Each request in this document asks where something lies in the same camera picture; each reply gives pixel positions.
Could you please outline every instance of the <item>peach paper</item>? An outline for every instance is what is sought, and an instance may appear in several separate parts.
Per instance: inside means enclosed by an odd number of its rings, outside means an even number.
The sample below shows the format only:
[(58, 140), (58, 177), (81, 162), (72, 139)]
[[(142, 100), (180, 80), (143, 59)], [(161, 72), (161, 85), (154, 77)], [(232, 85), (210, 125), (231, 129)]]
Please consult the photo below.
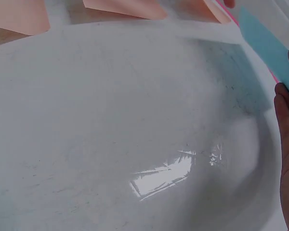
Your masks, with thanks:
[(231, 19), (212, 0), (183, 0), (184, 6), (191, 14), (214, 23), (229, 23)]
[(0, 0), (0, 28), (24, 35), (48, 31), (44, 0)]
[(86, 8), (160, 20), (167, 13), (156, 0), (83, 0)]

